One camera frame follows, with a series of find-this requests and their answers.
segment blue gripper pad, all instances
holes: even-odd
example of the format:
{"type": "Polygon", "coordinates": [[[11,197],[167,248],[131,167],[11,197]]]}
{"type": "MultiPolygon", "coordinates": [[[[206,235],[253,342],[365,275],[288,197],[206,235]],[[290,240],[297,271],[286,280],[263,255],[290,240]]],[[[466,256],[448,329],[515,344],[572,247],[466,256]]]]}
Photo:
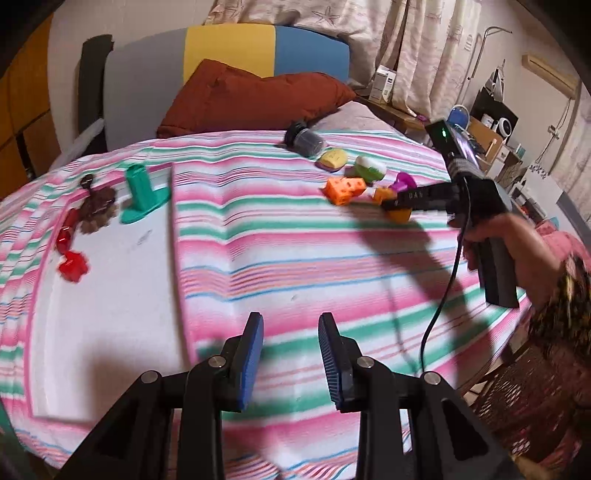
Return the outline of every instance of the blue gripper pad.
{"type": "Polygon", "coordinates": [[[236,401],[240,411],[246,408],[251,399],[256,370],[261,358],[263,333],[262,315],[258,312],[251,312],[230,367],[230,378],[235,383],[236,401]]]}
{"type": "Polygon", "coordinates": [[[340,410],[348,393],[353,390],[353,368],[331,313],[323,313],[320,316],[318,339],[330,399],[335,403],[337,410],[340,410]]]}

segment red-brown pillow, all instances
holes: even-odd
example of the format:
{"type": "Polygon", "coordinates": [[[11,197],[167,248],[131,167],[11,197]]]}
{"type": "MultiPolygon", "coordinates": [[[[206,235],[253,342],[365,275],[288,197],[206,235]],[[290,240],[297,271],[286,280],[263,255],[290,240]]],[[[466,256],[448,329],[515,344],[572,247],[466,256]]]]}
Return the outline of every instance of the red-brown pillow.
{"type": "Polygon", "coordinates": [[[293,121],[327,115],[355,93],[324,73],[260,78],[203,60],[158,127],[159,138],[227,130],[284,130],[293,121]]]}

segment green hat-shaped object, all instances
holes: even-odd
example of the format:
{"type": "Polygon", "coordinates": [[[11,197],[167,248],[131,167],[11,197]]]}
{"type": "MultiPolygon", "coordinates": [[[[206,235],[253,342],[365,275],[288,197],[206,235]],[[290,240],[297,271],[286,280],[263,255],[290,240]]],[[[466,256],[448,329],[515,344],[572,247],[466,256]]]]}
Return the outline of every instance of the green hat-shaped object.
{"type": "Polygon", "coordinates": [[[170,198],[170,188],[152,190],[146,167],[131,165],[125,172],[125,179],[131,192],[132,204],[121,213],[121,223],[134,223],[141,220],[156,208],[164,205],[170,198]]]}

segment white wall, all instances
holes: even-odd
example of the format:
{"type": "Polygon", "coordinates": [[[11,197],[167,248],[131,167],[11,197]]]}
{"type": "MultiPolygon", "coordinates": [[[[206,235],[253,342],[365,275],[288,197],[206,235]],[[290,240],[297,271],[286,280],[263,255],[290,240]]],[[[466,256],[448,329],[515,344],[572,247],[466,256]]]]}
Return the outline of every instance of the white wall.
{"type": "Polygon", "coordinates": [[[110,33],[115,46],[199,25],[213,0],[66,0],[53,15],[47,51],[51,113],[62,151],[77,135],[76,92],[82,44],[110,33]]]}
{"type": "MultiPolygon", "coordinates": [[[[517,0],[483,0],[479,33],[483,34],[486,28],[492,25],[512,30],[513,35],[502,32],[488,37],[464,104],[472,105],[476,94],[493,70],[506,59],[504,103],[519,117],[513,136],[524,146],[524,160],[529,164],[540,155],[550,140],[548,127],[557,125],[567,98],[537,75],[523,68],[522,55],[534,54],[564,74],[573,77],[578,75],[548,31],[517,0]]],[[[574,101],[571,103],[570,112],[573,107],[574,101]]],[[[554,141],[544,154],[545,167],[552,165],[556,158],[568,129],[570,112],[561,129],[560,140],[554,141]]]]}

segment striped bedsheet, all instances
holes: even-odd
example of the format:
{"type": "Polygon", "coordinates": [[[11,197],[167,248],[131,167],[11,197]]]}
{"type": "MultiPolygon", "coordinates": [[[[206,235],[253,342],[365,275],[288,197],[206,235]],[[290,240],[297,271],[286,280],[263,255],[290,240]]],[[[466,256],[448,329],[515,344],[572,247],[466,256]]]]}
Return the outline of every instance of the striped bedsheet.
{"type": "MultiPolygon", "coordinates": [[[[324,132],[331,147],[384,161],[418,184],[448,180],[443,160],[390,132],[324,132]]],[[[361,197],[331,205],[329,174],[280,147],[282,132],[224,132],[151,140],[50,173],[0,205],[0,398],[19,439],[60,466],[87,433],[31,416],[27,342],[31,292],[57,217],[88,171],[120,178],[131,163],[172,164],[176,261],[192,362],[218,352],[250,311],[265,319],[253,399],[223,418],[229,478],[350,478],[358,416],[341,415],[327,391],[318,316],[393,370],[418,371],[418,347],[449,279],[457,232],[441,213],[388,222],[361,197]]],[[[522,309],[488,306],[464,262],[427,344],[431,369],[462,388],[487,369],[522,309]]]]}

